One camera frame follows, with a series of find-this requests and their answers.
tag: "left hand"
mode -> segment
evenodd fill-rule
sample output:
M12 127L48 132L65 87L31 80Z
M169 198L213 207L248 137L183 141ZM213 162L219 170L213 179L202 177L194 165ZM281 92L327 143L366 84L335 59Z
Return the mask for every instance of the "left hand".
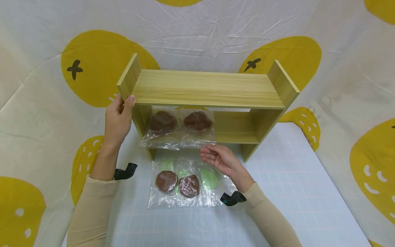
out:
M120 147L130 131L132 109L136 104L134 95L130 95L124 103L120 94L105 110L105 132L103 144Z

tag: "brown clay ball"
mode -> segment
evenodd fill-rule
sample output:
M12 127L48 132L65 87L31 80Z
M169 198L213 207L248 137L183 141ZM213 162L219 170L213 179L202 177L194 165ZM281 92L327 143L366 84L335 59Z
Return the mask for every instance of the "brown clay ball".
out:
M187 128L204 130L210 128L213 125L213 122L203 111L194 111L184 118L184 125Z
M187 197L192 198L199 194L200 184L196 175L186 176L180 179L180 193Z
M177 126L177 119L167 111L158 111L149 122L148 129L158 135L168 134Z
M155 185L163 193L168 193L177 185L177 174L172 171L161 171L156 176Z

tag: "cutting mat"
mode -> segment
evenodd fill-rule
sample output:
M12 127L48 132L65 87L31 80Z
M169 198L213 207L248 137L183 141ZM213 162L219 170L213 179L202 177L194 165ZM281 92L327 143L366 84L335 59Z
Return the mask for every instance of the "cutting mat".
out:
M122 182L114 201L107 246L268 246L240 204L147 210L151 162L138 143L137 133L130 133L122 146L119 164L129 161L139 167L131 179ZM240 155L236 146L230 148ZM244 166L291 223L304 247L370 247L293 123L276 124Z

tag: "wooden shelf top board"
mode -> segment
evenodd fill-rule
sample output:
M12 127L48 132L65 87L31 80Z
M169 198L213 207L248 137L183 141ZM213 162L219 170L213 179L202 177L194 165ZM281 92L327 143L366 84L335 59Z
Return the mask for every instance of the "wooden shelf top board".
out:
M143 69L133 94L141 105L285 108L267 75Z

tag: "black cross mark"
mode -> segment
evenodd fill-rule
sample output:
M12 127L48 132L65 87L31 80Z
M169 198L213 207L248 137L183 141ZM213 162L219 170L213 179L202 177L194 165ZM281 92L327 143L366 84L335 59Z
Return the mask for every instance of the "black cross mark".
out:
M244 70L244 72L246 72L247 69L249 69L249 68L255 69L255 68L256 68L256 63L257 63L257 62L260 62L260 61L261 61L260 58L257 58L257 59L255 59L254 61L248 61L248 62L247 62L248 66L247 66L247 68Z
M84 71L82 68L78 67L79 63L81 63L81 61L77 59L73 62L73 66L67 68L67 71L71 72L71 76L73 77L74 81L75 78L77 77L77 72Z

